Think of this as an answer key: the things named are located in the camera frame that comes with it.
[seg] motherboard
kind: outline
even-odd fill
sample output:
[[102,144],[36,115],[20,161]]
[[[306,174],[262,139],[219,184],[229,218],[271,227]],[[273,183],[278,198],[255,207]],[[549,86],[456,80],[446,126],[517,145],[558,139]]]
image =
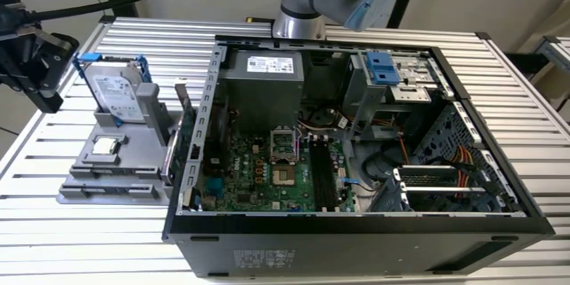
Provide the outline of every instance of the motherboard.
[[282,128],[230,140],[229,168],[207,178],[203,210],[354,212],[341,141]]

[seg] power supply label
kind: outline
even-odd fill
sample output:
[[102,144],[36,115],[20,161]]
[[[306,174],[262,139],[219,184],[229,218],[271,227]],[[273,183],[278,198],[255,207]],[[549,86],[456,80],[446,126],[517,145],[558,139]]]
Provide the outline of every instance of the power supply label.
[[294,59],[251,56],[247,59],[247,71],[251,73],[294,73]]
[[238,268],[290,268],[295,250],[235,250]]
[[109,112],[122,121],[145,120],[131,82],[121,76],[106,75],[94,76],[94,80]]

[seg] slotted aluminum surface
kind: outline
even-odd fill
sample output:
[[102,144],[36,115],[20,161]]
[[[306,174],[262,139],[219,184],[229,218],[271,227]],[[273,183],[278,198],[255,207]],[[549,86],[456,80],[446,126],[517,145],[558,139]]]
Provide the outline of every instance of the slotted aluminum surface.
[[[199,101],[215,34],[270,35],[269,24],[198,23],[121,18],[99,25],[83,51],[145,54],[161,98],[181,108],[173,81],[186,77]],[[438,46],[473,96],[476,107],[549,216],[557,236],[469,276],[438,277],[446,284],[570,283],[570,140],[568,127],[505,61],[493,42],[473,33],[329,27],[331,41]],[[66,180],[95,118],[85,82],[70,76],[62,112],[38,113],[0,162],[0,279],[3,284],[139,285],[197,281],[175,246],[162,243],[166,207],[60,205]],[[271,278],[218,282],[424,283],[425,278]]]
[[536,52],[570,73],[570,37],[545,37]]

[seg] metal frame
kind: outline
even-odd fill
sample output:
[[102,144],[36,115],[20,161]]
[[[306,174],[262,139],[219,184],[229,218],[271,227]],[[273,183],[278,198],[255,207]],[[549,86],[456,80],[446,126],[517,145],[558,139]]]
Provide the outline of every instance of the metal frame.
[[565,71],[570,73],[570,37],[546,36],[534,53],[541,53]]
[[[267,23],[118,18],[113,24],[102,23],[97,27],[82,50],[127,57],[146,54],[154,81],[162,86],[159,98],[170,109],[182,110],[174,79],[187,78],[189,96],[197,105],[215,34],[269,37],[271,31]],[[474,274],[441,276],[430,278],[430,281],[436,284],[474,281],[484,285],[498,282],[504,285],[569,283],[570,140],[564,134],[568,127],[556,119],[553,108],[545,105],[494,46],[474,33],[386,29],[354,33],[337,26],[329,26],[329,40],[441,48],[472,95],[474,108],[484,116],[557,232],[554,238]],[[165,207],[110,208],[59,205],[55,202],[71,162],[95,123],[95,101],[74,73],[68,72],[60,88],[66,96],[63,111],[55,115],[36,113],[0,161],[0,208],[8,209],[2,210],[2,230],[3,233],[14,233],[14,236],[4,234],[0,239],[3,245],[11,246],[3,248],[4,253],[12,253],[7,260],[20,259],[19,262],[0,262],[0,267],[19,275],[14,278],[23,283],[46,282],[46,279],[54,282],[90,279],[102,283],[137,279],[139,285],[157,284],[165,278],[171,282],[197,281],[175,247],[163,245],[161,241],[162,219],[167,213]],[[44,141],[47,137],[56,140]],[[42,250],[40,260],[44,261],[35,254],[38,250]],[[30,262],[23,258],[27,255],[31,255]],[[382,277],[281,278],[253,282],[287,284],[317,281],[362,284],[396,280]],[[426,281],[425,277],[398,279],[402,284]]]

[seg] ram slot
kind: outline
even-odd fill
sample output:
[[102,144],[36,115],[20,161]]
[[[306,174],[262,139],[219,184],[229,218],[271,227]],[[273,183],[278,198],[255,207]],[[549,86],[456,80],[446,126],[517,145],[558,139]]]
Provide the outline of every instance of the ram slot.
[[311,175],[317,211],[334,212],[337,207],[331,153],[326,141],[310,142]]

